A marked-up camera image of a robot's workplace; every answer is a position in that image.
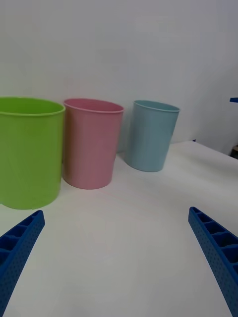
blue plastic part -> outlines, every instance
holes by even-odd
[[[0,237],[0,317],[44,225],[38,210]]]
[[[195,207],[188,222],[233,317],[238,317],[238,237]]]
[[[231,103],[238,103],[238,98],[231,98],[231,99],[230,99],[230,102],[231,102]]]

cup rim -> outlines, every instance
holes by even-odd
[[[79,107],[79,106],[73,106],[70,105],[70,102],[73,101],[92,101],[95,103],[105,103],[106,105],[111,105],[111,106],[116,106],[118,109],[116,110],[95,110],[95,109],[86,109],[83,107]],[[63,104],[66,107],[75,109],[75,110],[80,110],[80,111],[85,111],[85,112],[93,112],[93,113],[111,113],[111,114],[115,114],[115,113],[122,113],[124,111],[124,108],[118,104],[109,102],[109,101],[105,101],[105,100],[100,100],[100,99],[91,99],[91,98],[69,98],[69,99],[65,99]]]
[[[39,116],[50,116],[50,115],[55,115],[55,114],[59,114],[62,112],[65,112],[65,106],[61,105],[60,103],[56,103],[54,101],[51,100],[47,100],[47,99],[41,99],[41,98],[34,98],[34,97],[18,97],[18,96],[2,96],[0,97],[0,101],[1,100],[9,100],[9,99],[13,99],[13,100],[20,100],[20,99],[26,99],[26,100],[32,100],[32,101],[42,101],[42,102],[49,102],[52,104],[55,104],[57,106],[60,106],[61,109],[58,111],[53,111],[53,112],[43,112],[43,113],[20,113],[20,112],[5,112],[5,111],[1,111],[0,110],[0,115],[9,115],[9,116],[23,116],[23,117],[39,117]]]
[[[143,105],[143,103],[150,103],[151,106],[146,106]],[[166,103],[161,103],[158,101],[151,101],[151,100],[135,100],[134,104],[140,107],[144,107],[144,108],[148,108],[148,109],[152,109],[152,110],[156,110],[156,111],[163,111],[163,112],[180,112],[180,109],[176,106],[170,105],[170,104],[166,104]],[[163,105],[163,106],[168,106],[170,109],[162,109],[159,107],[155,107],[155,105]]]

